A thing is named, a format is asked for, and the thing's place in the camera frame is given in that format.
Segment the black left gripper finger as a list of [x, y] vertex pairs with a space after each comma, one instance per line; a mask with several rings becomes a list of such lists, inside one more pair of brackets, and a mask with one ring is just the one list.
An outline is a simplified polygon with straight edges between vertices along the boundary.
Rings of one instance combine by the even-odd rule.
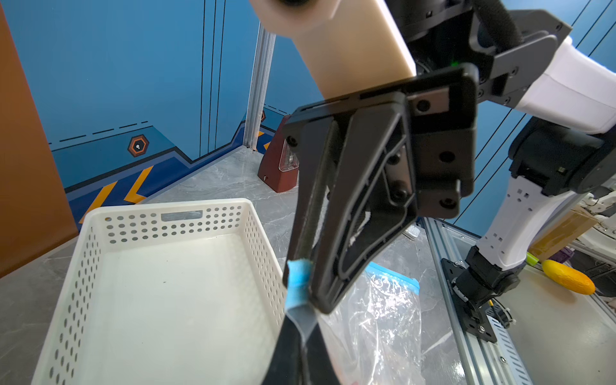
[[261, 383], [339, 384], [315, 317], [300, 327], [297, 319], [285, 315], [274, 354]]

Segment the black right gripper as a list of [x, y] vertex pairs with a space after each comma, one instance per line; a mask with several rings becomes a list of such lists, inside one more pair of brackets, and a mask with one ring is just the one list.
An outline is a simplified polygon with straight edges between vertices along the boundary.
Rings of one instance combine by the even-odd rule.
[[324, 314], [415, 217], [457, 216], [473, 191], [476, 106], [520, 101], [570, 33], [546, 11], [507, 11], [499, 1], [386, 4], [416, 76], [323, 98], [287, 123], [338, 122], [311, 282], [311, 302]]

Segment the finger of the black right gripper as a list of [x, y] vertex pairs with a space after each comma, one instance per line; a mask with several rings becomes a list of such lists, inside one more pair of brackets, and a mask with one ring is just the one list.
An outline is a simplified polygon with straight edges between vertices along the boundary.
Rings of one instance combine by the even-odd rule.
[[339, 231], [326, 211], [319, 226], [326, 190], [335, 176], [334, 153], [340, 150], [338, 122], [334, 117], [290, 123], [285, 127], [288, 148], [298, 157], [299, 182], [295, 219], [288, 247], [283, 283], [291, 287], [291, 263], [306, 259], [317, 273], [314, 289], [321, 285], [322, 273], [335, 256]]

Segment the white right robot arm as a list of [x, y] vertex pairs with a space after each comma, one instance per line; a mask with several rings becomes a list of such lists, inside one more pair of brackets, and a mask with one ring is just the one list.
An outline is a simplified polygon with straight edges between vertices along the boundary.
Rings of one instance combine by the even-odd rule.
[[375, 30], [353, 16], [306, 39], [325, 62], [323, 101], [282, 126], [298, 158], [299, 198], [289, 261], [306, 259], [309, 300], [330, 313], [368, 263], [417, 218], [454, 218], [473, 192], [477, 106], [489, 100], [530, 115], [509, 148], [505, 199], [465, 267], [443, 264], [463, 329], [495, 342], [487, 304], [515, 288], [526, 252], [564, 200], [615, 171], [615, 75], [579, 52], [570, 26], [544, 10], [499, 1], [389, 1], [417, 76], [383, 74], [333, 88], [336, 59]]

